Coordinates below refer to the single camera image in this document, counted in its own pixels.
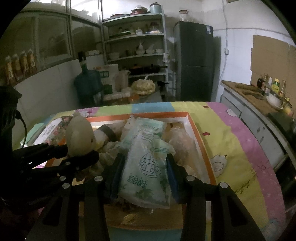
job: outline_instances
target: kitchen counter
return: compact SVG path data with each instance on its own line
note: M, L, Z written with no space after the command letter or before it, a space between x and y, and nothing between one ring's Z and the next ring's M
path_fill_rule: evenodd
M221 86L224 87L224 92L220 102L227 105L248 126L275 171L288 157L296 169L295 149L268 117L269 113L278 111L272 108L266 100L243 94L245 90L235 87L236 84L222 81Z
M252 104L252 106L254 106L262 115L268 116L268 114L271 112L278 112L277 110L275 110L273 107L270 106L270 104L267 102L266 99L260 100L260 99L255 98L252 95L243 94L243 91L247 91L247 90L235 87L235 85L238 83L231 82L231 81L225 81L225 80L222 80L222 83L223 83L222 84L223 87L227 86L230 89L232 89L233 91L235 91L236 93L238 93L241 97L243 97L250 104Z

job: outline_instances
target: table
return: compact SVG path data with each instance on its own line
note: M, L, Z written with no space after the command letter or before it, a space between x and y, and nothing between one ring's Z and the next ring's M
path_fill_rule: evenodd
M217 183L223 181L230 185L267 240L276 240L284 230L284 201L275 173L254 135L226 105L215 102L162 102L104 106L61 112L52 119L72 115L75 111L87 116L189 112L202 136L208 156L226 158L228 161L224 172L217 177ZM141 240L179 240L181 235L181 230L129 231L110 228L109 232L112 240L123 240L123 237L128 240L134 235L141 237Z

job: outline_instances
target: frying pan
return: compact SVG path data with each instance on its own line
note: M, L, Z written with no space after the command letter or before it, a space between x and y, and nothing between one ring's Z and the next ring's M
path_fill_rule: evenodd
M147 74L153 74L153 73L159 73L160 69L167 68L167 66L159 66L151 64L150 66L144 67L144 73Z

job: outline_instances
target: electrical wire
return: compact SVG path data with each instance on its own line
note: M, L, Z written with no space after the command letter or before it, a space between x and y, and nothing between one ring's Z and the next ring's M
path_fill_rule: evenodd
M24 142L22 144L22 148L24 148L26 140L27 140L27 127L26 127L26 123L25 123L25 121L24 121L24 119L22 117L20 117L20 120L23 123L24 128L25 128L25 138L24 138Z
M22 122L22 124L24 125L24 128L25 128L25 138L24 138L24 142L22 144L22 148L24 148L26 140L27 140L27 126L26 126L26 123L25 123L24 119L22 118L21 113L18 110L16 110L15 118L18 119L18 120L21 120L21 122Z

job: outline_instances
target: yellow fabric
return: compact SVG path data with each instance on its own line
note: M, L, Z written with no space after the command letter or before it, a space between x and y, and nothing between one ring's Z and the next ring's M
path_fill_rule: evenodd
M265 201L259 182L237 137L231 128L217 116L205 102L172 102L175 111L188 111L200 134L210 133L202 139L210 158L225 156L228 161L224 172L217 178L217 183L226 182L245 205L259 228L268 223Z

